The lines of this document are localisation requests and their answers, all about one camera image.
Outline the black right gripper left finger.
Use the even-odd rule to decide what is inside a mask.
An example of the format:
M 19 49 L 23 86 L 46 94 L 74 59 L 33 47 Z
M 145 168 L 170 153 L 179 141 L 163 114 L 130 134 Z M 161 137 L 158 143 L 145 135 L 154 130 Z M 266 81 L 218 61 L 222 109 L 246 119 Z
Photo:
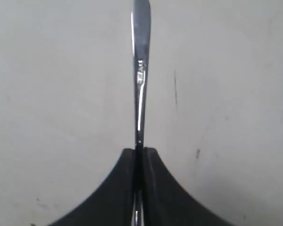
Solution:
M 123 149 L 102 184 L 52 226 L 130 226 L 133 217 L 136 152 Z

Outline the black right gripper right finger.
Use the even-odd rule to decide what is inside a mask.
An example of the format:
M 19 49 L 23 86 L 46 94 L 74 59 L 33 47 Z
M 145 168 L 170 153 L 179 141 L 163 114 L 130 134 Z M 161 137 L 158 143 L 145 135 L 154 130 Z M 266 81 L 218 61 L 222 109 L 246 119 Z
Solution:
M 157 150 L 145 147 L 142 152 L 142 198 L 146 226 L 227 226 L 175 180 Z

